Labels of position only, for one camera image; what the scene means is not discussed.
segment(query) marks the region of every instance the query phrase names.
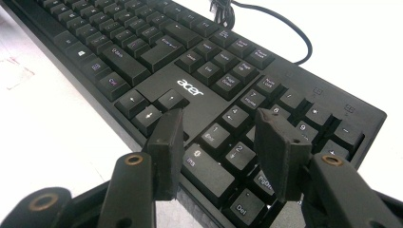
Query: keyboard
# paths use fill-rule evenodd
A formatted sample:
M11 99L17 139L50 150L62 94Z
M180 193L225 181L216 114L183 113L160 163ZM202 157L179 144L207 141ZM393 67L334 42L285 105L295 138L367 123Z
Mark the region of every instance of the keyboard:
M355 167L386 119L173 1L4 2L139 145L165 111L183 108L181 190L213 221L203 226L267 227L284 206L254 152L258 107L286 118L313 153L336 154ZM77 197L76 207L85 214L83 202L106 189ZM88 224L76 220L77 227Z

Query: keyboard cable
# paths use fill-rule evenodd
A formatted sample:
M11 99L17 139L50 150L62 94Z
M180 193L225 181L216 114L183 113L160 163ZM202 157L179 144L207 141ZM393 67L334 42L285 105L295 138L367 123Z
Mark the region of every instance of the keyboard cable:
M211 5L210 5L210 11L212 10L213 7L216 8L216 15L214 18L214 21L216 23L218 23L228 29L232 29L234 27L235 13L234 13L234 9L231 7L231 4L234 4L241 8L246 8L246 9L250 9L250 10L258 10L258 11L267 13L273 17L276 17L277 19L279 19L280 21L285 23L287 26L289 26L293 31L295 31L299 35L299 37L301 37L302 40L305 42L306 47L308 48L308 53L306 54L306 56L303 59L295 62L294 64L301 65L301 64L305 63L306 61L308 61L309 58L311 58L313 48L312 48L312 44L311 44L311 41L309 40L308 36L306 36L305 33L301 29L299 29L298 26L296 26L294 23L292 23L290 20L288 20L284 16L282 16L279 13L274 12L270 9L263 8L260 6L255 6L255 5L242 4L242 3L239 3L234 0L212 0Z

